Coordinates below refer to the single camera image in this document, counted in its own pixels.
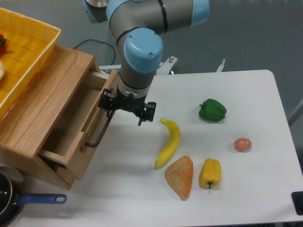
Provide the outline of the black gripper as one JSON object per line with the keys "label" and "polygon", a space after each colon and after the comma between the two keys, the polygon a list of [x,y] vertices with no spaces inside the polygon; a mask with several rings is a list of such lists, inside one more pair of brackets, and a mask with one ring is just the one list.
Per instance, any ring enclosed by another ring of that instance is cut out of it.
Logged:
{"label": "black gripper", "polygon": [[157,105],[155,102],[144,103],[145,99],[146,95],[136,98],[134,94],[125,96],[121,91],[117,91],[115,95],[105,88],[102,91],[98,107],[106,112],[106,116],[110,116],[113,111],[119,109],[131,112],[139,117],[138,126],[141,126],[142,122],[153,121]]}

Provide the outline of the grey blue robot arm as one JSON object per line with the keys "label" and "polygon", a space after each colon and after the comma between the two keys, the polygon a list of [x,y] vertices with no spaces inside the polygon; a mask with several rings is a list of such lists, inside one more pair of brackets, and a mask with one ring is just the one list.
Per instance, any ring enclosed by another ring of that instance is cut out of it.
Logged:
{"label": "grey blue robot arm", "polygon": [[210,15],[210,2],[85,0],[83,6],[92,23],[108,22],[122,60],[116,92],[104,90],[99,107],[108,119],[121,109],[140,122],[152,121],[156,103],[145,99],[162,59],[161,35],[204,23]]}

